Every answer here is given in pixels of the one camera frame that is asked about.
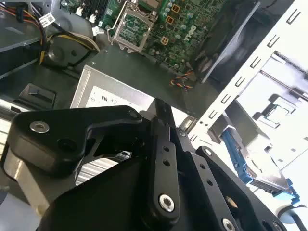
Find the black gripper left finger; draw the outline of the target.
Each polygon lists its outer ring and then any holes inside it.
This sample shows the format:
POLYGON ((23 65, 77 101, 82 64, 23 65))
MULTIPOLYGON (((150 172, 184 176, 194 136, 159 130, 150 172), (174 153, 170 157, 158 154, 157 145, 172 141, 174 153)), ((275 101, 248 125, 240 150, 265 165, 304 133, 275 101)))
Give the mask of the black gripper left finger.
POLYGON ((127 160, 146 160, 160 180, 177 169, 174 119, 160 99, 148 113, 151 119, 129 106, 21 113, 12 121, 1 167, 44 214, 64 193, 127 160))

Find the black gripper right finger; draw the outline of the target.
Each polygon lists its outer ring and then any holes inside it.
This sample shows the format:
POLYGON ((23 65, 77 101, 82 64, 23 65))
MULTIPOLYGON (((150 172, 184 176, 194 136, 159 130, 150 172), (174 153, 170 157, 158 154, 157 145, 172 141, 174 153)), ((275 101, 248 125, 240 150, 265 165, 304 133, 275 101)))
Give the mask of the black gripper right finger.
POLYGON ((284 231, 281 221, 207 147, 194 149, 178 128, 180 219, 175 231, 284 231))

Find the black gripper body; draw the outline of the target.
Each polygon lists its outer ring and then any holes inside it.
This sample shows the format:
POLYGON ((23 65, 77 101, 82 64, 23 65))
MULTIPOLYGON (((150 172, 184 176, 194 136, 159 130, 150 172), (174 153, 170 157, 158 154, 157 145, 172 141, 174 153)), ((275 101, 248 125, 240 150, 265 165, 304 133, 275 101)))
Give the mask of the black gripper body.
POLYGON ((141 158, 124 161, 58 197, 40 231, 214 231, 217 218, 195 156, 178 154, 175 171, 156 180, 141 158))

